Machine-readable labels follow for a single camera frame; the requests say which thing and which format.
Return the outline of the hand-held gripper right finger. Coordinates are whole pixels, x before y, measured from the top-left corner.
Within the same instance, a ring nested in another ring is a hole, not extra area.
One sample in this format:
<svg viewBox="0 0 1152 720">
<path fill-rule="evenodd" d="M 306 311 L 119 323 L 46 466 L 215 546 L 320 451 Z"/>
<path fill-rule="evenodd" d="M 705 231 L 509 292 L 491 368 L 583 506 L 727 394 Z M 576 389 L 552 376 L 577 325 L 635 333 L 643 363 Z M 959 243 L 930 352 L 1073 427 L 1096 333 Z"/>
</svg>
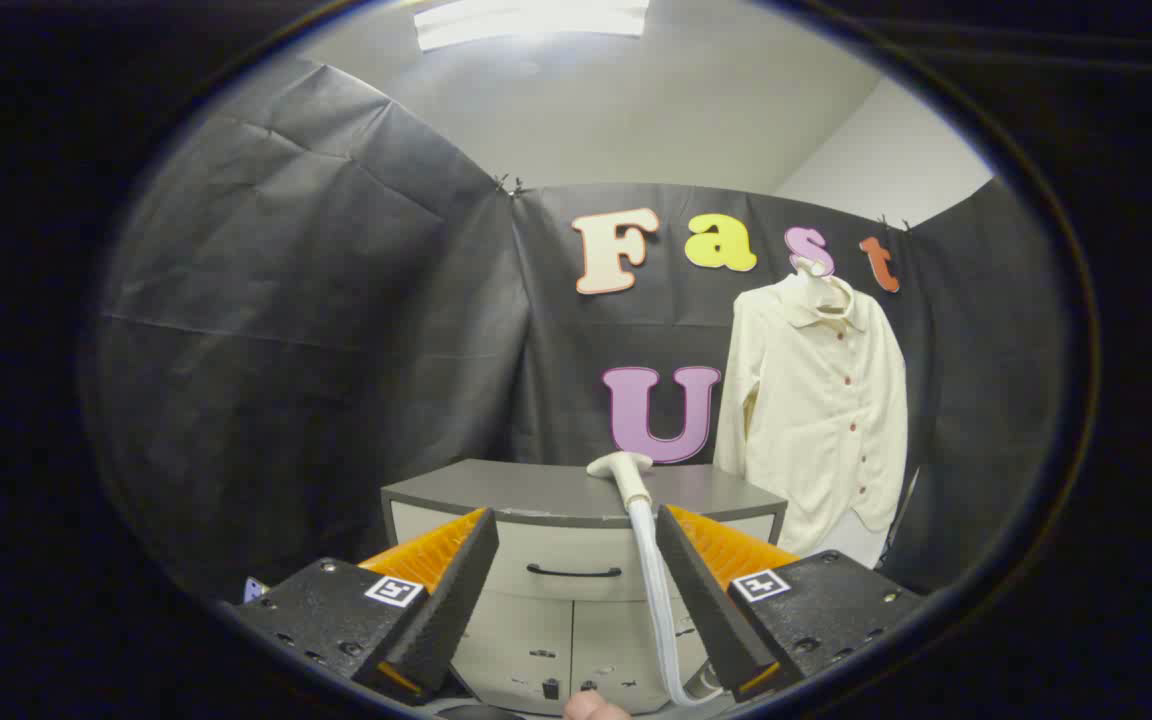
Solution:
<svg viewBox="0 0 1152 720">
<path fill-rule="evenodd" d="M 838 550 L 794 556 L 677 505 L 659 507 L 655 546 L 735 702 L 785 691 L 861 655 L 925 602 Z"/>
</svg>

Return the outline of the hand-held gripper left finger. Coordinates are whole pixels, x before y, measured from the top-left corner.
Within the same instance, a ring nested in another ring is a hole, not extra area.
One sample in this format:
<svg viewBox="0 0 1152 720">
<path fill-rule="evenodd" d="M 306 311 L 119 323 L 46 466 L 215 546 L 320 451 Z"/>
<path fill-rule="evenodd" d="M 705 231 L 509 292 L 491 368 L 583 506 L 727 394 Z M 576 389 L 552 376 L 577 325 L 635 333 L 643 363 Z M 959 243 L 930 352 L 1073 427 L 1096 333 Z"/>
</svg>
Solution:
<svg viewBox="0 0 1152 720">
<path fill-rule="evenodd" d="M 444 685 L 492 570 L 480 507 L 362 562 L 323 558 L 236 607 L 271 647 L 407 705 Z"/>
</svg>

